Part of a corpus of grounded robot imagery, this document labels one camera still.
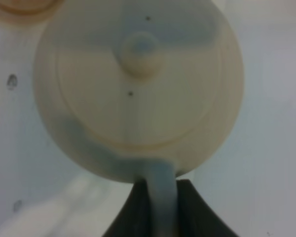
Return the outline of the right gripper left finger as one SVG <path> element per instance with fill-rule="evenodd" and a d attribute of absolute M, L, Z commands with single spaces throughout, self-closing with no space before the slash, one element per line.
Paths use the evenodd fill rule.
<path fill-rule="evenodd" d="M 104 237 L 150 237 L 151 209 L 147 183 L 136 182 Z"/>

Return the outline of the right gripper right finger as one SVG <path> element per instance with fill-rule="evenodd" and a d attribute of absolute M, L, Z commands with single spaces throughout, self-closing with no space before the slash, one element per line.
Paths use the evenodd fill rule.
<path fill-rule="evenodd" d="M 207 205 L 188 179 L 177 181 L 180 237 L 238 237 Z"/>

